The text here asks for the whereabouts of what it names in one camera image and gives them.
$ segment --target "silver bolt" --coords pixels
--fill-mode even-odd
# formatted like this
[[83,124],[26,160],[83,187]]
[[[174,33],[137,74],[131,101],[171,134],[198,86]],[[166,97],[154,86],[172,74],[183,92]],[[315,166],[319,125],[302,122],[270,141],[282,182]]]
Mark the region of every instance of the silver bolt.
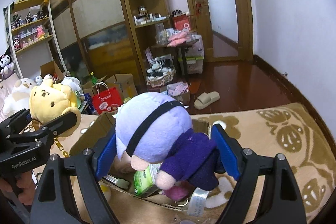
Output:
[[56,160],[58,158],[58,155],[57,154],[52,154],[51,156],[50,156],[50,159],[51,160]]
[[277,157],[278,157],[279,160],[285,160],[285,158],[286,158],[285,155],[281,154],[281,153],[278,154]]
[[249,148],[244,148],[243,152],[244,152],[245,155],[251,155],[252,154],[252,150],[249,149]]
[[90,148],[85,148],[83,150],[83,155],[87,156],[87,155],[90,155],[92,153],[92,150]]

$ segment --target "table leg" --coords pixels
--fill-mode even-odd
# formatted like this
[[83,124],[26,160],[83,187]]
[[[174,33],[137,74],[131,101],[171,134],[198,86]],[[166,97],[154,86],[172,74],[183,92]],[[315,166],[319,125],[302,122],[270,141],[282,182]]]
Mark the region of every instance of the table leg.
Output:
[[188,82],[189,76],[188,76],[187,60],[185,58],[185,47],[181,47],[181,55],[182,55],[184,79],[185,79],[186,82]]

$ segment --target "green package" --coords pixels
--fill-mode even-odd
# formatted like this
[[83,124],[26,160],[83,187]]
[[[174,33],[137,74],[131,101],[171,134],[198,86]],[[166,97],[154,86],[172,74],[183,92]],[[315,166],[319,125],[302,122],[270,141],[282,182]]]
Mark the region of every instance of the green package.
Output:
[[136,196],[146,198],[158,190],[155,179],[160,166],[161,164],[150,164],[144,171],[135,172],[134,191]]

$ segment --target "baseboard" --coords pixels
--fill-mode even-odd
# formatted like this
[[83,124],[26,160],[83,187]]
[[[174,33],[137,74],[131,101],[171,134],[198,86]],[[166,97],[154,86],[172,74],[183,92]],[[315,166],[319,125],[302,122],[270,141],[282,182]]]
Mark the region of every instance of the baseboard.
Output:
[[[275,68],[273,68],[270,64],[268,64],[265,60],[263,60],[258,55],[253,55],[253,63],[258,66],[261,70],[263,70],[269,77],[273,80],[277,81],[280,85],[285,88],[286,95],[289,98],[295,98],[299,103],[305,106],[309,114],[313,117],[322,133],[324,134],[332,153],[336,158],[336,143],[335,140],[325,124],[322,120],[319,113],[312,106],[312,104],[304,97],[304,95],[285,78],[281,73],[279,73]],[[323,209],[318,213],[318,215],[312,220],[311,224],[334,224],[335,216],[336,216],[336,190],[331,194],[328,202],[324,205]]]
[[238,50],[238,42],[233,41],[232,39],[222,35],[219,32],[216,32],[214,30],[212,30],[212,32],[214,33],[215,36],[219,37],[221,40],[223,40],[226,44],[228,44],[230,47],[235,48],[236,50]]

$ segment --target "black headband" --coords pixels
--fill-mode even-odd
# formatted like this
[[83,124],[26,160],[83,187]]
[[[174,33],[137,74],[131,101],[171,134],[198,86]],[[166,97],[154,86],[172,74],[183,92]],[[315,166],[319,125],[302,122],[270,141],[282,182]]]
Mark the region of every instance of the black headband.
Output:
[[139,127],[134,132],[133,136],[131,137],[127,148],[126,153],[132,157],[135,149],[137,148],[137,145],[139,141],[141,140],[142,136],[146,133],[146,131],[149,129],[151,124],[161,115],[168,112],[172,108],[176,106],[181,106],[184,108],[184,106],[178,102],[178,101],[170,101],[165,102],[164,104],[160,105],[157,109],[155,109],[151,114],[148,115],[148,117],[139,125]]

